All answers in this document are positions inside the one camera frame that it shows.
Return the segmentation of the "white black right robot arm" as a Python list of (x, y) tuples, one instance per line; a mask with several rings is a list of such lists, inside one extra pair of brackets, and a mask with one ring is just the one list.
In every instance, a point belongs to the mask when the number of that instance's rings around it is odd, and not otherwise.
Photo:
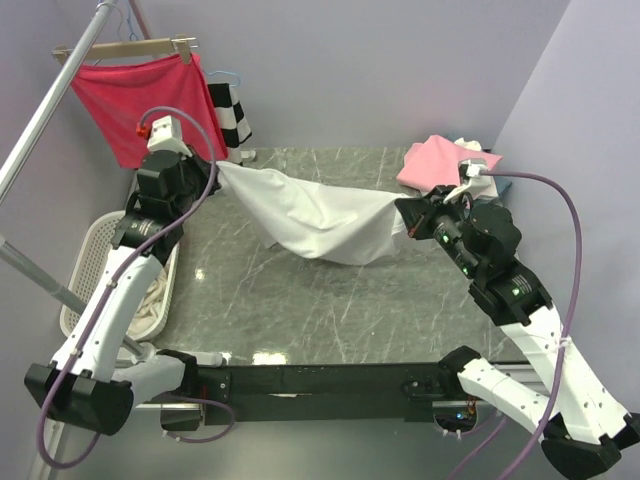
[(521, 232), (508, 209), (467, 207), (452, 187), (395, 206), (414, 240), (434, 240), (469, 279), (476, 305), (519, 348), (543, 385), (541, 395), (462, 346), (439, 363), (444, 395), (486, 401), (536, 436), (549, 463), (567, 479), (592, 479), (639, 442), (639, 416), (599, 381), (563, 329), (539, 278), (516, 256)]

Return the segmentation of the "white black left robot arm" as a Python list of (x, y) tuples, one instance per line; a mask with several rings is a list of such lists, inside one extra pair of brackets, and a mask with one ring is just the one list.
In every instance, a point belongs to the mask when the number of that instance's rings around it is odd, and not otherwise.
[(136, 177), (138, 189), (80, 321), (49, 364), (31, 365), (24, 377), (48, 418), (107, 436), (141, 403), (165, 393), (186, 402), (201, 391), (193, 354), (158, 350), (124, 370), (116, 360), (139, 304), (184, 234), (183, 215), (218, 190), (217, 178), (193, 149), (151, 152)]

